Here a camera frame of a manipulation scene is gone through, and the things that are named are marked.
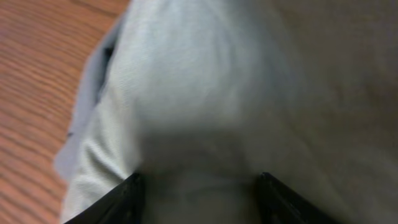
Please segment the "khaki green shorts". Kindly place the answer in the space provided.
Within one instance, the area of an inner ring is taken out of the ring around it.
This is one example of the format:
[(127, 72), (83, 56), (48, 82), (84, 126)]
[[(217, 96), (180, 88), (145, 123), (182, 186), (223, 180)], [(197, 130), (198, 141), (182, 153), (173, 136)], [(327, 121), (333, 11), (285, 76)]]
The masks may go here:
[(261, 172), (343, 223), (396, 223), (397, 2), (133, 1), (55, 165), (61, 222), (138, 171), (145, 223), (257, 223)]

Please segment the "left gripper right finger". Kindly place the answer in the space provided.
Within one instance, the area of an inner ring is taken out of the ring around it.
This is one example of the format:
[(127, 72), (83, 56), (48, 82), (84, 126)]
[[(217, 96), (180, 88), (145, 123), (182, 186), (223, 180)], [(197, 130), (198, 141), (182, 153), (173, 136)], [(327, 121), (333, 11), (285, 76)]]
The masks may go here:
[(340, 224), (268, 172), (257, 177), (255, 198), (262, 224)]

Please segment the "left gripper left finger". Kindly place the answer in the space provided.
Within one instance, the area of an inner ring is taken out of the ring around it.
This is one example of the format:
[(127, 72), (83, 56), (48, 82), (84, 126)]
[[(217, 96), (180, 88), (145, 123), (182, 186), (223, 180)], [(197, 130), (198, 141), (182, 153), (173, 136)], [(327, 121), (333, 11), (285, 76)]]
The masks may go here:
[(65, 224), (141, 224), (144, 207), (145, 180), (133, 173)]

